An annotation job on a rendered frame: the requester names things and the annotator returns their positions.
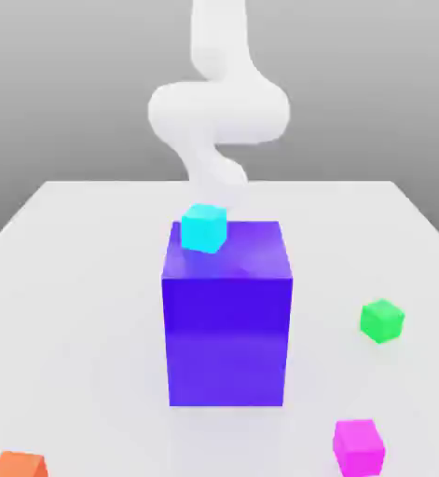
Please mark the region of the small cyan cube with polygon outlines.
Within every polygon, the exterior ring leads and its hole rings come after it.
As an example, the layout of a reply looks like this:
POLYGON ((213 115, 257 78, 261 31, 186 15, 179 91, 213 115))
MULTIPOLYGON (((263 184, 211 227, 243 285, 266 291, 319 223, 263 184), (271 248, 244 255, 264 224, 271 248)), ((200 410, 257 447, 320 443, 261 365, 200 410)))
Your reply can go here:
POLYGON ((194 204, 182 216, 181 244, 184 249, 216 253, 225 241, 225 208, 194 204))

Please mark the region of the small green cube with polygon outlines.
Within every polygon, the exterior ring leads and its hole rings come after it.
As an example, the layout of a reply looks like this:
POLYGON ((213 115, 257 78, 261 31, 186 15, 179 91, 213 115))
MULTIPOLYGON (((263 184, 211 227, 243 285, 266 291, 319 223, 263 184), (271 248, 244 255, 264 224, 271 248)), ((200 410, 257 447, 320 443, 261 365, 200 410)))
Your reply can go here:
POLYGON ((397 338, 402 330, 405 313, 385 299, 363 305, 360 330, 376 343, 382 344, 397 338))

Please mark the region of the small magenta cube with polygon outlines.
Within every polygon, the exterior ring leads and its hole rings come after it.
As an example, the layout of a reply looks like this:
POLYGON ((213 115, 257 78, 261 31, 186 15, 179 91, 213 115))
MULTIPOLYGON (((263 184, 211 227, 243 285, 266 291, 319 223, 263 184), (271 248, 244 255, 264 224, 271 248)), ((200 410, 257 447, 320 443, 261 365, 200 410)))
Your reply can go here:
POLYGON ((333 451, 343 477, 375 477, 382 471, 385 445, 372 419, 337 421, 333 451))

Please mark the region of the small orange cube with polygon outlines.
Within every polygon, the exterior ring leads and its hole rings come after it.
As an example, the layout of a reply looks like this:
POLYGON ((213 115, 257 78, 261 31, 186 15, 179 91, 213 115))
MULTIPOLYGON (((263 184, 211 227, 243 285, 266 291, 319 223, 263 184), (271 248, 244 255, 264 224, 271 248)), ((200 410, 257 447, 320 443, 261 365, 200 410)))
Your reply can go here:
POLYGON ((5 451, 0 455, 0 477, 48 477, 41 455, 5 451))

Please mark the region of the large purple box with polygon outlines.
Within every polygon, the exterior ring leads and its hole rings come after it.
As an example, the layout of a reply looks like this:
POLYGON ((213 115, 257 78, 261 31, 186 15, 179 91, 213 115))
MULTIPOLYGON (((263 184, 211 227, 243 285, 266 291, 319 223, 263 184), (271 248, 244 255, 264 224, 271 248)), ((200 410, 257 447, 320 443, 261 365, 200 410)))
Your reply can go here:
POLYGON ((293 274, 277 222, 230 222, 216 253, 171 226, 161 276, 172 406, 283 403, 293 274))

